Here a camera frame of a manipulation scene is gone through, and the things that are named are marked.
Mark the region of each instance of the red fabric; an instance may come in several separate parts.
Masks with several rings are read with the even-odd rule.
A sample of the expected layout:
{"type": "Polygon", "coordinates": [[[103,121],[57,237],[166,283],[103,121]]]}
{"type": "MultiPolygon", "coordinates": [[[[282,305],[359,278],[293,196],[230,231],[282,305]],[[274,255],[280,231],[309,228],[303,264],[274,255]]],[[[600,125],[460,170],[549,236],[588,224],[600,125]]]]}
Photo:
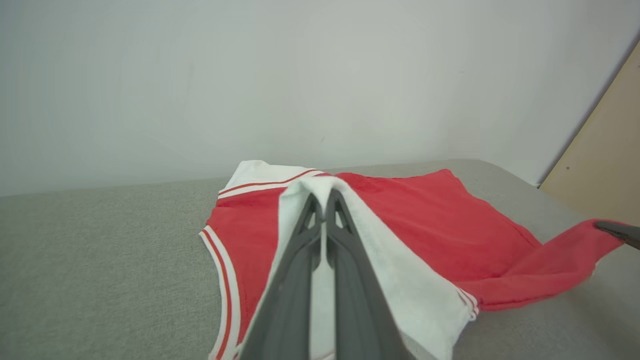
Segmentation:
{"type": "Polygon", "coordinates": [[[244,339],[267,285],[278,246],[278,198],[284,190],[274,188],[219,199],[207,221],[236,271],[241,310],[238,343],[244,339]]]}
{"type": "MultiPolygon", "coordinates": [[[[336,176],[433,270],[475,296],[483,310],[520,307],[568,290],[621,245],[596,230],[594,220],[542,245],[527,229],[471,196],[449,170],[395,179],[336,176]]],[[[266,286],[278,243],[278,198],[285,189],[219,199],[207,221],[236,271],[238,343],[266,286]]]]}
{"type": "Polygon", "coordinates": [[[596,220],[542,245],[527,229],[471,196],[446,169],[397,179],[337,177],[433,270],[475,296],[482,310],[520,307],[569,290],[621,245],[595,229],[596,220]]]}

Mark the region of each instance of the red and white jersey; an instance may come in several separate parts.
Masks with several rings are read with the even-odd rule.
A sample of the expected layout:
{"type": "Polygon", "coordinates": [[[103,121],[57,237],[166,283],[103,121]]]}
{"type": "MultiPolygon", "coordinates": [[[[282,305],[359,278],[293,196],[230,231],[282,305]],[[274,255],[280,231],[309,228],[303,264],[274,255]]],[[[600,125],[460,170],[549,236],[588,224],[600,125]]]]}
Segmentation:
{"type": "Polygon", "coordinates": [[[437,359],[480,309],[543,300],[587,279],[621,245],[595,220],[542,245],[469,194],[449,170],[366,177],[244,161],[200,233],[218,269],[221,324],[211,359],[232,359],[309,193],[339,189],[401,331],[437,359]]]}

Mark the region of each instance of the gray surface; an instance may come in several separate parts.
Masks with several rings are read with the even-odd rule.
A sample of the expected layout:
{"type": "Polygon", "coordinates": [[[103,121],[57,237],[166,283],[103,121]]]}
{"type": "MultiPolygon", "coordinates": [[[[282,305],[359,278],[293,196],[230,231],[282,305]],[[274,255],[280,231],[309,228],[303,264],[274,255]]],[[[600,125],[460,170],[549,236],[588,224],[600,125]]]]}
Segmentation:
{"type": "MultiPolygon", "coordinates": [[[[548,241],[581,218],[474,160],[350,168],[417,176],[449,168],[476,197],[548,241]]],[[[0,198],[0,358],[205,359],[219,322],[212,261],[197,233],[226,179],[0,198]]],[[[456,359],[603,359],[640,353],[640,252],[522,309],[483,313],[456,359]]]]}

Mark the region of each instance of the wooden panel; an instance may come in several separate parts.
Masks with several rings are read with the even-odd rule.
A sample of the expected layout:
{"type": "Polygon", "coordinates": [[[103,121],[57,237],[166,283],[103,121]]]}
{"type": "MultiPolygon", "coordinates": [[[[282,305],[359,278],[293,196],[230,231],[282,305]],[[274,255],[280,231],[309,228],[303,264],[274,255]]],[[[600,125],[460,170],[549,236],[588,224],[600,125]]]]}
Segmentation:
{"type": "Polygon", "coordinates": [[[640,225],[640,43],[540,188],[588,217],[640,225]]]}

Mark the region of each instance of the red stripe trim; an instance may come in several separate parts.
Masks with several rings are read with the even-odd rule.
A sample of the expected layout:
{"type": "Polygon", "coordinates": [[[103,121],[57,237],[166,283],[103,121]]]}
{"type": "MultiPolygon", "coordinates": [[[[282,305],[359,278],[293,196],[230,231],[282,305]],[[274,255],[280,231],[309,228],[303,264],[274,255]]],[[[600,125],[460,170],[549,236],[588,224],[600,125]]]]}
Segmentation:
{"type": "Polygon", "coordinates": [[[460,289],[460,293],[462,293],[462,295],[464,295],[464,296],[465,296],[465,298],[467,298],[467,300],[469,300],[469,302],[471,303],[471,306],[473,306],[473,307],[474,307],[472,311],[473,311],[473,313],[477,316],[477,315],[478,315],[478,312],[477,312],[477,307],[474,305],[474,301],[473,301],[473,300],[471,300],[471,298],[469,297],[469,295],[467,295],[467,293],[466,293],[464,290],[460,289]]]}
{"type": "Polygon", "coordinates": [[[232,192],[232,191],[234,191],[234,190],[238,190],[238,189],[246,188],[247,186],[253,186],[253,185],[273,185],[273,184],[284,184],[284,183],[288,183],[289,181],[295,180],[295,179],[297,179],[297,178],[301,177],[302,175],[305,175],[305,174],[310,173],[311,171],[319,171],[319,170],[316,170],[316,169],[312,168],[312,169],[309,169],[309,170],[307,170],[307,171],[303,172],[303,173],[302,173],[302,174],[300,174],[300,175],[296,175],[296,176],[294,176],[294,177],[292,177],[292,178],[290,178],[290,179],[288,179],[288,180],[285,180],[285,181],[272,181],[272,182],[269,182],[269,183],[248,183],[248,184],[238,185],[238,186],[236,186],[236,187],[234,187],[234,188],[227,189],[227,190],[224,190],[224,191],[222,191],[222,192],[218,193],[218,196],[223,195],[223,194],[228,193],[228,192],[232,192]]]}
{"type": "Polygon", "coordinates": [[[220,360],[222,355],[225,353],[225,349],[227,348],[229,329],[231,328],[231,292],[229,289],[229,281],[227,279],[227,268],[225,268],[225,262],[222,261],[222,256],[218,252],[216,246],[213,244],[213,240],[211,240],[211,236],[209,235],[209,233],[204,229],[202,230],[202,232],[205,234],[207,240],[209,240],[209,243],[211,244],[211,248],[216,253],[216,257],[218,258],[218,262],[220,263],[220,268],[222,269],[222,278],[225,282],[225,291],[227,292],[227,326],[225,327],[225,336],[224,338],[222,338],[222,346],[220,347],[220,350],[218,350],[218,354],[216,354],[216,359],[220,360]]]}

